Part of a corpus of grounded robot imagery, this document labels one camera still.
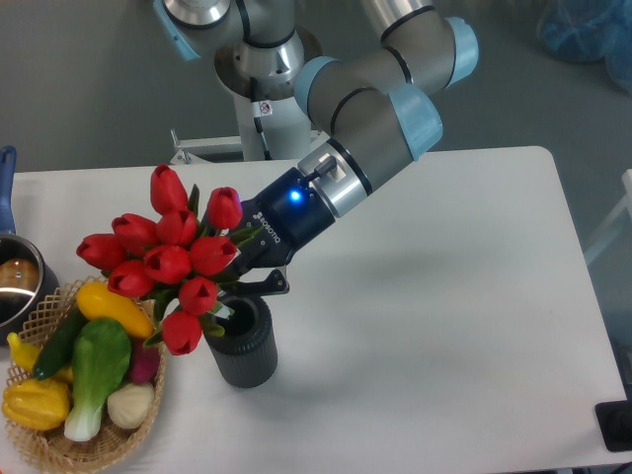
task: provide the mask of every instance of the cucumber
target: cucumber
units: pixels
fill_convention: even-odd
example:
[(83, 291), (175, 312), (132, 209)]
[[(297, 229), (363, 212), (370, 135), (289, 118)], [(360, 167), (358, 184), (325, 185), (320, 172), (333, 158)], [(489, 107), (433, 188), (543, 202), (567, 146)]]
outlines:
[(86, 324), (88, 324), (86, 317), (81, 314), (77, 306), (73, 306), (41, 348), (33, 366), (33, 378), (46, 380), (72, 360), (75, 339)]

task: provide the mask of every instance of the black cylindrical container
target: black cylindrical container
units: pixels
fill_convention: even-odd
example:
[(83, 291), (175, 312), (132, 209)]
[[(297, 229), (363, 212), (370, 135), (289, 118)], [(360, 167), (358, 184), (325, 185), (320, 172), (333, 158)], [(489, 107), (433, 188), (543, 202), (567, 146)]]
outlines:
[(224, 379), (236, 387), (252, 388), (268, 380), (277, 368), (277, 344), (270, 308), (259, 296), (222, 300), (235, 313), (218, 319), (226, 333), (204, 335)]

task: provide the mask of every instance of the yellow squash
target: yellow squash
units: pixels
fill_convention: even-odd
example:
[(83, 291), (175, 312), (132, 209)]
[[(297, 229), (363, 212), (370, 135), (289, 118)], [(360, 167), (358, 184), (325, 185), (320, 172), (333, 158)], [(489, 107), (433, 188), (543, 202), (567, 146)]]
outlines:
[(154, 325), (134, 302), (112, 293), (108, 285), (93, 281), (82, 285), (76, 294), (77, 306), (89, 320), (112, 318), (119, 321), (133, 338), (147, 339), (154, 333)]
[[(41, 349), (33, 344), (23, 342), (16, 333), (9, 333), (7, 342), (11, 350), (11, 358), (16, 365), (28, 373), (33, 373), (33, 366), (40, 355)], [(53, 378), (62, 382), (72, 383), (72, 367), (66, 365), (55, 373)]]

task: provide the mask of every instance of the blue handle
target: blue handle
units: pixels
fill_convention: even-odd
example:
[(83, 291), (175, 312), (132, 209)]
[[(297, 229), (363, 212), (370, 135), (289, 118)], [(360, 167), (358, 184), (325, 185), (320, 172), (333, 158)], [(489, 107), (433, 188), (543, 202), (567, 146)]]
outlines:
[(11, 212), (11, 192), (17, 158), (18, 152), (13, 146), (5, 146), (0, 150), (0, 233), (3, 234), (16, 233), (16, 224)]

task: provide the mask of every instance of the garlic bulb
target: garlic bulb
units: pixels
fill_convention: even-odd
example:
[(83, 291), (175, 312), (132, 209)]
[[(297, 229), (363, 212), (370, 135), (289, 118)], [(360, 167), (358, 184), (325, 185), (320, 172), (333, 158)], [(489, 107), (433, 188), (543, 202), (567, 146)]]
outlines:
[(119, 428), (133, 430), (147, 417), (153, 401), (151, 383), (127, 383), (108, 397), (108, 415)]

